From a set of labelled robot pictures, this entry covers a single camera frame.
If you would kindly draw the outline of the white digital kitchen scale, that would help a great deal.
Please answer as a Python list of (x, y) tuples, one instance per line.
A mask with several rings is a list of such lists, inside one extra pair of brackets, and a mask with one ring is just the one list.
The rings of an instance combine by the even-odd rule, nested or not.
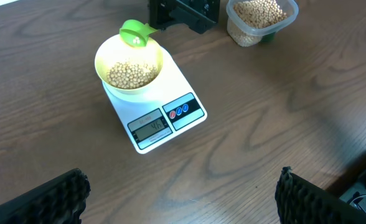
[(152, 151), (207, 118), (193, 88), (164, 49), (162, 69), (144, 93), (125, 95), (107, 83), (103, 88), (135, 150)]

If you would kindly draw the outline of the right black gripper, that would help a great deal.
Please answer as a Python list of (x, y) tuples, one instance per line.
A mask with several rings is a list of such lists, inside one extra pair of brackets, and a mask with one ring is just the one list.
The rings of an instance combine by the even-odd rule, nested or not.
[(220, 0), (149, 0), (149, 25), (165, 30), (185, 24), (203, 34), (218, 24)]

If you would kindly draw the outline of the green plastic measuring spoon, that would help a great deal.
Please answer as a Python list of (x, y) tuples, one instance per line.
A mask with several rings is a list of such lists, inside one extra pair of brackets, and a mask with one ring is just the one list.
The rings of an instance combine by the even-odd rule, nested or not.
[(120, 28), (119, 35), (122, 40), (133, 47), (147, 46), (149, 36), (157, 32), (157, 29), (149, 24), (143, 24), (140, 21), (129, 19), (125, 21)]

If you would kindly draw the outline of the yellow plastic bowl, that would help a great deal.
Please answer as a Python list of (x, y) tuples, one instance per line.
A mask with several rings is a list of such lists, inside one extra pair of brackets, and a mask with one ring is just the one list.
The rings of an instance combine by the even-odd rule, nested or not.
[(104, 41), (95, 55), (95, 71), (106, 86), (125, 95), (139, 95), (154, 84), (162, 70), (162, 47), (152, 38), (133, 47), (120, 35)]

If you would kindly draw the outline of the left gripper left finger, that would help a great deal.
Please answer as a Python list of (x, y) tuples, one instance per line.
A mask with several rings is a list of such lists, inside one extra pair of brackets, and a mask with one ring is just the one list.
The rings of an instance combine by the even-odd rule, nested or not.
[(81, 224), (90, 191), (86, 174), (72, 169), (0, 205), (0, 224)]

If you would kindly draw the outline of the soybeans in bowl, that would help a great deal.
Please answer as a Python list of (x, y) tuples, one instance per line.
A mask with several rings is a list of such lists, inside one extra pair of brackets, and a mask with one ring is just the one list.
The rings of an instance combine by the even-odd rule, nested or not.
[(110, 85), (116, 88), (130, 90), (149, 84), (158, 74), (155, 65), (118, 62), (107, 71), (106, 79)]

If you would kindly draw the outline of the soybeans in container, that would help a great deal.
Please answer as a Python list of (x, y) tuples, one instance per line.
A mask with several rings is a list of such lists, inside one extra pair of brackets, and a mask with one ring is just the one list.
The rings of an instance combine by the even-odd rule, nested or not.
[[(262, 29), (277, 24), (288, 18), (276, 0), (253, 0), (238, 2), (233, 5), (236, 15), (249, 27)], [(263, 36), (251, 35), (242, 31), (228, 18), (227, 32), (241, 47), (249, 47), (261, 42)]]

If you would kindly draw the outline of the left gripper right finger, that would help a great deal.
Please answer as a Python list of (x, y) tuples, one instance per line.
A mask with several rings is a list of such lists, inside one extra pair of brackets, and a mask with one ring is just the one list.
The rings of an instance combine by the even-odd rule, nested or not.
[(366, 224), (366, 213), (284, 167), (274, 195), (281, 224)]

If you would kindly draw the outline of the green lid under container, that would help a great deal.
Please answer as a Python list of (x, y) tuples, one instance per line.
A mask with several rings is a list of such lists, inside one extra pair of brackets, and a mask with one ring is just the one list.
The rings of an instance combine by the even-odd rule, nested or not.
[(268, 35), (264, 35), (263, 37), (262, 37), (262, 39), (261, 39), (261, 43), (269, 43), (269, 42), (271, 42), (272, 40), (274, 40), (274, 38), (275, 38), (275, 32), (273, 32), (273, 33), (270, 33), (270, 34), (268, 34)]

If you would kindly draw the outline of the clear plastic container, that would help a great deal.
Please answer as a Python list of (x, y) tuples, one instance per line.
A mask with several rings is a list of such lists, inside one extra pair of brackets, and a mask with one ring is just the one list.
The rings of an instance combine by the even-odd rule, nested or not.
[(229, 0), (227, 32), (241, 47), (270, 42), (299, 14), (295, 0)]

